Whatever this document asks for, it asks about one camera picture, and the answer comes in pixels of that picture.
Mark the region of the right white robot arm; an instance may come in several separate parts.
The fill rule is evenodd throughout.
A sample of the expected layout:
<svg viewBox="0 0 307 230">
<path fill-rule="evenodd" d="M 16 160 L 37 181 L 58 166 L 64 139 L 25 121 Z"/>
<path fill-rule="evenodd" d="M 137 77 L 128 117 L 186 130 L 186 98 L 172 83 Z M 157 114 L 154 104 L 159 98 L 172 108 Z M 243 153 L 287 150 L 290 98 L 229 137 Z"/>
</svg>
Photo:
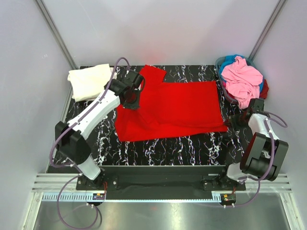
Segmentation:
<svg viewBox="0 0 307 230">
<path fill-rule="evenodd" d="M 251 140 L 241 161 L 227 166 L 226 173 L 218 177 L 218 185 L 224 190 L 247 179 L 274 181 L 278 176 L 289 145 L 274 132 L 271 122 L 283 128 L 288 124 L 278 115 L 264 111 L 263 99 L 251 99 L 247 109 L 225 121 L 227 127 L 237 130 L 249 127 Z"/>
</svg>

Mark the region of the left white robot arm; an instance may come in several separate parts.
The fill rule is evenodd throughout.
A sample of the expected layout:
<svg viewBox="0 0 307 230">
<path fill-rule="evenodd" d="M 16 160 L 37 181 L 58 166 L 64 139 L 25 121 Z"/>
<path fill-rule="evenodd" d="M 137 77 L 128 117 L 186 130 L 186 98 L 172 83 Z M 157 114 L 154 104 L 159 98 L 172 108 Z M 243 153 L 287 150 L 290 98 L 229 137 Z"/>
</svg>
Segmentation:
<svg viewBox="0 0 307 230">
<path fill-rule="evenodd" d="M 103 186 L 104 172 L 94 162 L 86 141 L 103 118 L 118 106 L 138 109 L 144 86 L 145 78 L 130 70 L 124 78 L 111 79 L 78 116 L 67 123 L 58 122 L 55 126 L 56 150 L 70 160 L 70 165 L 87 178 L 87 184 L 94 190 Z"/>
</svg>

